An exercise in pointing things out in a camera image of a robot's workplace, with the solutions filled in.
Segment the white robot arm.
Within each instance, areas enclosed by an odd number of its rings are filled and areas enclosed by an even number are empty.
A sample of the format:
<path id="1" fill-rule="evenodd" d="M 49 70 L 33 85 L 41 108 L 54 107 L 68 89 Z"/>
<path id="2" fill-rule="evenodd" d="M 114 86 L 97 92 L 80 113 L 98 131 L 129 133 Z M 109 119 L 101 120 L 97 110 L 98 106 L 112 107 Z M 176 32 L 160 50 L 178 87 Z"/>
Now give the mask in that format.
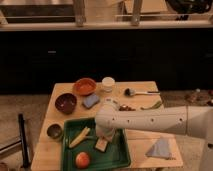
<path id="1" fill-rule="evenodd" d="M 116 129 L 187 135 L 205 140 L 199 171 L 213 171 L 213 107 L 180 106 L 119 111 L 105 104 L 95 116 L 96 135 L 110 140 Z"/>

